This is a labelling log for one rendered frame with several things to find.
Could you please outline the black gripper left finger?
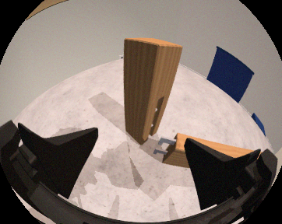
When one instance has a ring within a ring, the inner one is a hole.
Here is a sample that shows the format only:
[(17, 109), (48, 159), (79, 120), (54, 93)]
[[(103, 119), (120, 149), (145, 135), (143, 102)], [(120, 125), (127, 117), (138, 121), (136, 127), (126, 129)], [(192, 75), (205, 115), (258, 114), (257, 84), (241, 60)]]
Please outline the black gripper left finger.
[(85, 128), (56, 137), (42, 138), (34, 131), (17, 124), (22, 143), (37, 156), (39, 163), (59, 194), (69, 199), (76, 178), (85, 166), (95, 143), (97, 128)]

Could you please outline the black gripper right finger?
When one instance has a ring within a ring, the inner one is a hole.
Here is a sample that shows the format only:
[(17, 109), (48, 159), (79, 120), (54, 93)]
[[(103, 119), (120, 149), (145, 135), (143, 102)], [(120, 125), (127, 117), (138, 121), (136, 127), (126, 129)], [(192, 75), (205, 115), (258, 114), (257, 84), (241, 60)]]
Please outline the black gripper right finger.
[(193, 175), (201, 211), (216, 204), (250, 163), (259, 158), (260, 149), (234, 158), (217, 152), (192, 138), (185, 140), (185, 156)]

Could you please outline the wooden post with vertical slot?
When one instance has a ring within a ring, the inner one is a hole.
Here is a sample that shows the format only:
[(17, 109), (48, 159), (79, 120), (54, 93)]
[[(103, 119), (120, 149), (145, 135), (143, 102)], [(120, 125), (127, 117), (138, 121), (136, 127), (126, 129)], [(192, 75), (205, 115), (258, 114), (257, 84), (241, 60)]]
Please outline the wooden post with vertical slot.
[(182, 46), (156, 38), (125, 38), (125, 130), (141, 145), (153, 137), (166, 109)]

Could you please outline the orange wooden plank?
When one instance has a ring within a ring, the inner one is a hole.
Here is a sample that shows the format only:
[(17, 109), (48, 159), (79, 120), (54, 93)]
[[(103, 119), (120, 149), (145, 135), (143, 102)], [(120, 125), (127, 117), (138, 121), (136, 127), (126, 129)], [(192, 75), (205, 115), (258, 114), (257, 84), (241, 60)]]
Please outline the orange wooden plank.
[(159, 141), (159, 145), (162, 145), (163, 143), (169, 144), (166, 150), (163, 149), (154, 149), (153, 154), (156, 155), (156, 153), (163, 153), (164, 158), (162, 159), (162, 164), (166, 165), (175, 165), (178, 167), (184, 167), (184, 168), (190, 168), (189, 163), (187, 161), (187, 156), (185, 156), (185, 140), (187, 138), (192, 138), (193, 140), (196, 140), (197, 142), (206, 144), (206, 146), (209, 146), (211, 149), (216, 149), (217, 152), (225, 153), (225, 155), (232, 156), (234, 158), (238, 158), (239, 156), (247, 155), (247, 153), (254, 152), (254, 150), (250, 149), (241, 149), (241, 147), (235, 147), (235, 146), (229, 146), (222, 143), (215, 143), (213, 141), (200, 139), (197, 137), (191, 137), (188, 135), (183, 135), (176, 133), (174, 139), (162, 136)]

